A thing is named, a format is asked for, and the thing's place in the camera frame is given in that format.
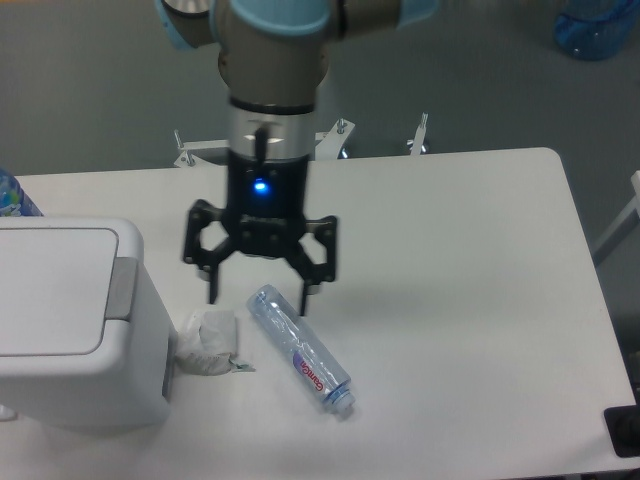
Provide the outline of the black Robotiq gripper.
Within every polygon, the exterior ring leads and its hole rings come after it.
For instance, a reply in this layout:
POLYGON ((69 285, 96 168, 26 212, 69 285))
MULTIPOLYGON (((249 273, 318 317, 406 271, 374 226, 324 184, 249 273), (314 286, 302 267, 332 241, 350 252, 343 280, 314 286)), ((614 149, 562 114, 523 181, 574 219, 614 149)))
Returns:
POLYGON ((301 279, 298 312, 307 313, 308 298, 323 283, 337 279, 339 219, 329 215, 306 220, 304 202, 309 156, 268 159, 263 163, 234 152, 227 162, 225 211, 198 199, 187 213, 182 260, 195 265, 209 283, 208 303, 219 295, 219 268, 233 246, 245 255, 284 258, 301 279), (202 233, 221 223, 227 238, 215 248, 202 245, 202 233), (304 240, 322 249, 314 259, 304 240))

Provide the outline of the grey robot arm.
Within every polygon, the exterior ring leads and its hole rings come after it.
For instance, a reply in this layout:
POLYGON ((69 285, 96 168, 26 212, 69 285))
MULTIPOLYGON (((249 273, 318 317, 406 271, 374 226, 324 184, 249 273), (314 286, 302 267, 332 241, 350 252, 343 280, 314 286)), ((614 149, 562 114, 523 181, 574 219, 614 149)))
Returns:
POLYGON ((315 157, 317 91, 330 43, 429 18, 434 1, 159 1, 171 43, 216 44, 229 91, 226 204, 197 200, 182 258, 219 293, 219 269, 234 253, 282 259, 303 296, 337 276, 339 221, 304 213, 315 157))

